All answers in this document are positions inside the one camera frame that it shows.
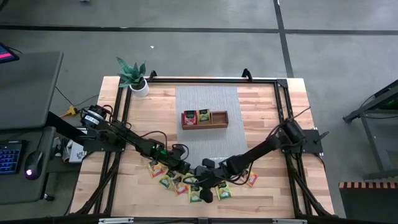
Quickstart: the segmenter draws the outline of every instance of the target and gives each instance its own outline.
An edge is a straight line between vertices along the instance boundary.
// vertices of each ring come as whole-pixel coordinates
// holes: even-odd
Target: green leaves
[[[123,59],[116,57],[120,67],[123,69],[124,73],[131,73],[132,72],[132,67],[128,65]]]
[[[145,67],[145,62],[139,67],[139,73],[140,75],[144,76],[146,73],[147,69]]]
[[[126,87],[129,85],[137,86],[140,85],[141,82],[144,80],[144,75],[146,73],[146,66],[145,62],[139,67],[137,63],[134,64],[133,67],[128,65],[123,59],[116,57],[118,60],[118,63],[120,67],[123,69],[122,72],[119,72],[118,75],[122,80],[124,80],[124,83],[121,83],[119,87]]]

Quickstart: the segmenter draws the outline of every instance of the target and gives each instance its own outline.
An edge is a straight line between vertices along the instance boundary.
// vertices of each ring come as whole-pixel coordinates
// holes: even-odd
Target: potted plant
[[[146,72],[145,62],[138,69],[137,63],[131,67],[123,59],[119,57],[116,58],[122,68],[122,71],[119,72],[118,75],[124,80],[124,83],[121,83],[119,87],[129,86],[134,96],[144,97],[148,95],[149,86],[147,80],[144,78]]]

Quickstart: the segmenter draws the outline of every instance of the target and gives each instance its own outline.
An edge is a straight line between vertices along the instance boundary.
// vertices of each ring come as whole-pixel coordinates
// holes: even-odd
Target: monitor
[[[18,55],[9,50],[4,44],[0,43],[0,63],[19,60]]]

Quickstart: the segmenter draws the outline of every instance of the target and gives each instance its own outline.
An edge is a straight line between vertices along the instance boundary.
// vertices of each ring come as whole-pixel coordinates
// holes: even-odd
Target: white pot
[[[149,93],[149,86],[148,86],[147,80],[144,79],[144,82],[145,82],[145,86],[144,86],[142,89],[140,89],[140,90],[135,90],[135,89],[133,89],[132,86],[130,85],[130,89],[131,89],[131,91],[132,91],[132,94],[134,94],[134,96],[144,97],[144,96],[148,95],[148,93]]]

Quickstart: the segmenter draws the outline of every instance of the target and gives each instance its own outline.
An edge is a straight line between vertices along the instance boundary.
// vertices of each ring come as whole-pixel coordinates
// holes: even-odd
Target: computer mouse
[[[35,180],[40,177],[43,168],[43,152],[34,151],[30,153],[25,161],[25,177]]]

